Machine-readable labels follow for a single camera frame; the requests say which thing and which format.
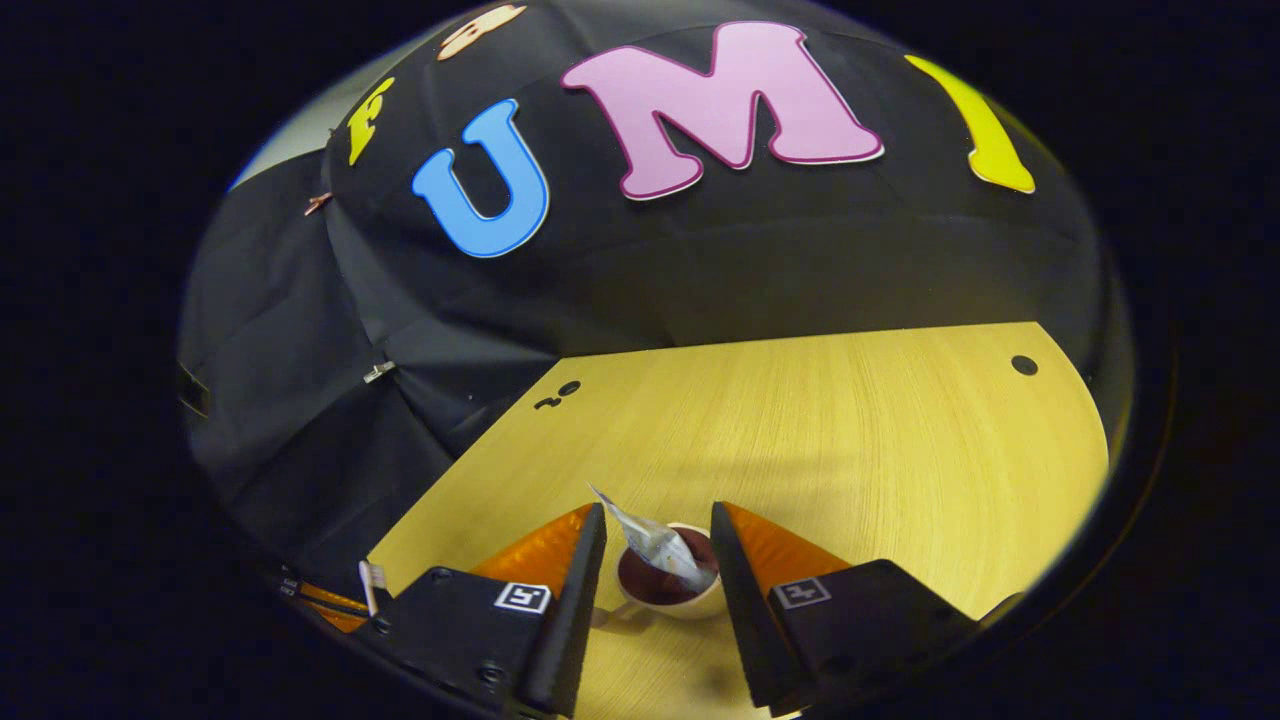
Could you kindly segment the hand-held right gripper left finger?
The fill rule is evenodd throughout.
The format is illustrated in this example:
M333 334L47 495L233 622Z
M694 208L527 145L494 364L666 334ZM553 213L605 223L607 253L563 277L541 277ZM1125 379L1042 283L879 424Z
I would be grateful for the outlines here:
M448 719L572 717L605 512L586 503L522 538L504 566L435 566L375 592L355 647L439 703Z

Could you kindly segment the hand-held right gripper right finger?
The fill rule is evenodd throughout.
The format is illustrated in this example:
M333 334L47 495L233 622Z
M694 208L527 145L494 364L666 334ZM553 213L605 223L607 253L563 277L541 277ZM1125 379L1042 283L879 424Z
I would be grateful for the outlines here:
M736 503L713 505L710 546L751 702L774 717L882 700L980 629L897 564L851 564Z

